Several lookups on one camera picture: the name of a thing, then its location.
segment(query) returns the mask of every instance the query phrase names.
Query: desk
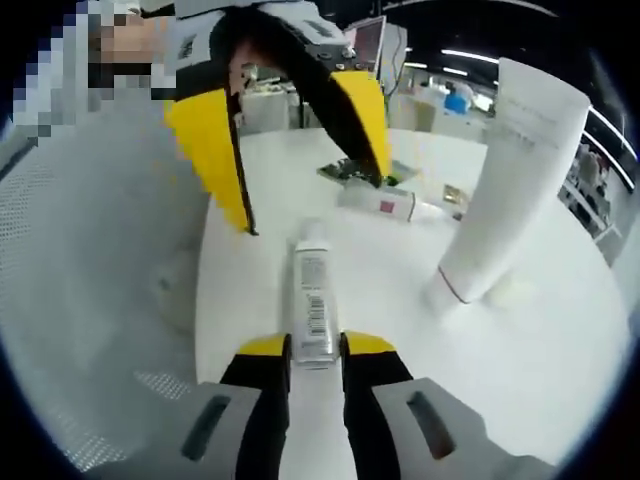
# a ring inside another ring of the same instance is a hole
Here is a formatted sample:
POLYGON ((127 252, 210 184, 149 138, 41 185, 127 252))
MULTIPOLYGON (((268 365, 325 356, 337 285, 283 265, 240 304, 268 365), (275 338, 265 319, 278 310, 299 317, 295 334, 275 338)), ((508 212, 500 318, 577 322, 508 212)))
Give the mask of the desk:
POLYGON ((573 185, 570 181, 565 180, 565 182, 562 184, 562 188, 564 188, 567 192, 569 192, 571 196, 575 198, 576 201, 584 207, 584 209, 587 211, 587 213, 589 214, 593 222, 598 226, 598 230, 600 232, 603 232, 604 230, 607 229, 607 224, 605 223, 605 221, 602 220, 600 215, 598 215, 593 210, 591 205, 589 205, 589 202, 587 202, 587 199, 584 198, 584 195, 580 193, 580 190, 578 190, 575 187, 575 185, 573 185))
MULTIPOLYGON (((393 158, 468 190, 486 153, 485 145, 428 133, 392 130, 390 141, 393 158)), ((323 131, 254 135, 241 149, 260 236, 234 235, 210 205, 196 307, 199 381, 218 381, 242 343, 286 328, 286 239, 301 218, 322 216, 341 328, 393 343, 416 378, 430 377, 480 413, 502 448, 562 461, 607 399, 629 333, 611 271, 560 201, 517 260, 518 275, 535 286, 530 301, 509 311, 476 303, 436 321, 422 293, 453 224, 409 225, 336 208, 340 187, 315 169, 343 154, 323 131)), ((406 188, 422 188, 412 182, 406 188)), ((281 478, 355 478, 339 370, 294 369, 290 404, 281 478)))
POLYGON ((284 90, 250 92, 241 102, 247 133, 289 129, 289 99, 284 90))
POLYGON ((446 110, 444 99, 437 96, 443 94, 439 91, 436 91, 437 95, 427 93, 431 90, 422 89, 416 95, 393 95, 388 111, 390 127, 486 143, 490 118, 476 110, 464 115, 446 110))

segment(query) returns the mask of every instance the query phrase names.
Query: white bottle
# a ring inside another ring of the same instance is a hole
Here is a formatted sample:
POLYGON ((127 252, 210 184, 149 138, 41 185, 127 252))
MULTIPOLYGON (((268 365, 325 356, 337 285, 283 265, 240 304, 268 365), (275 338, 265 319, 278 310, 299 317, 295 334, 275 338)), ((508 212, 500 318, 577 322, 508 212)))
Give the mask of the white bottle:
POLYGON ((330 245, 323 223, 306 220, 293 258, 293 360, 310 368, 335 363, 340 350, 330 245))
POLYGON ((338 196, 338 205, 354 210, 374 213, 402 222, 429 223, 433 220, 462 216, 463 206, 447 200, 447 188, 461 195, 458 189, 445 185, 441 198, 424 202, 416 194, 395 187, 375 188, 359 178, 347 181, 338 196))
POLYGON ((513 266, 556 201, 580 144, 589 98, 533 67, 500 59, 496 118, 464 220, 427 287, 441 315, 479 300, 513 266))

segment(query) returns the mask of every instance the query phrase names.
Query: label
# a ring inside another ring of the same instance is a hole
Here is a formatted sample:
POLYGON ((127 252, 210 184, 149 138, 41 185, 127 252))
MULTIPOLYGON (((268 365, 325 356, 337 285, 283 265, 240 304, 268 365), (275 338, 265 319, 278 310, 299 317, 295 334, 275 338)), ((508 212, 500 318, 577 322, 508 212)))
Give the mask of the label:
POLYGON ((309 340, 324 341, 323 338, 327 334, 326 305, 323 296, 326 276, 327 266, 322 257, 307 255, 302 259, 301 286, 307 298, 309 340))
POLYGON ((388 202, 386 200, 380 201, 380 211, 382 213, 393 213, 393 207, 395 206, 396 204, 393 202, 388 202))

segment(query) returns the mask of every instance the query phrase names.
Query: computer monitor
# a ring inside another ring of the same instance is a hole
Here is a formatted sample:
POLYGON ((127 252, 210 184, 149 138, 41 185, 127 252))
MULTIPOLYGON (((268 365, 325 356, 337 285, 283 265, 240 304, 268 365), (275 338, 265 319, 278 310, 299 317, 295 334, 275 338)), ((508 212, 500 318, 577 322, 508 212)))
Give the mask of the computer monitor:
POLYGON ((380 54, 386 24, 385 16, 368 18, 350 25, 344 31, 349 43, 358 53, 358 60, 365 63, 367 70, 376 76, 380 70, 380 54))

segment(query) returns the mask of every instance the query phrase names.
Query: person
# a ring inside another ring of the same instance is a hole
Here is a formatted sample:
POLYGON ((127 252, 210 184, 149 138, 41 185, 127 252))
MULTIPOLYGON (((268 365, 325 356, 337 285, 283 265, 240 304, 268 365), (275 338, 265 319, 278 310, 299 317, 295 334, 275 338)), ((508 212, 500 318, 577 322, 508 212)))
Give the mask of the person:
MULTIPOLYGON (((597 199, 597 201, 594 195, 585 193, 583 190, 581 190, 580 192, 584 195, 585 200, 587 201, 593 212, 598 215, 598 217, 607 222, 611 211, 611 204, 605 198, 604 186, 598 185, 595 189, 595 193, 600 197, 597 199)), ((598 226, 591 218, 591 214, 587 211, 586 208, 582 206, 582 204, 576 204, 574 214, 576 218, 578 218, 582 226, 592 236, 595 236, 599 233, 598 226)))
POLYGON ((598 179, 600 178, 600 164, 598 163, 596 154, 590 152, 587 147, 586 151, 583 149, 579 153, 578 160, 578 176, 580 181, 591 187, 596 187, 598 185, 598 179))
POLYGON ((467 85, 465 82, 456 82, 455 87, 456 87, 456 94, 464 98, 467 104, 467 110, 469 110, 469 108, 471 108, 471 105, 473 105, 473 99, 475 97, 475 94, 473 93, 473 89, 469 85, 467 85))
MULTIPOLYGON (((94 50, 99 50, 102 64, 161 63, 165 54, 165 37, 173 20, 173 17, 142 18, 132 13, 125 16, 121 25, 102 27, 100 31, 91 33, 90 44, 95 45, 94 50)), ((229 63, 232 96, 244 92, 249 83, 245 73, 247 65, 274 67, 249 36, 239 43, 229 63)))
POLYGON ((447 90, 449 90, 449 93, 444 99, 444 108, 455 113, 467 113, 467 101, 461 94, 458 93, 458 89, 453 84, 453 82, 447 82, 445 86, 447 87, 447 90))

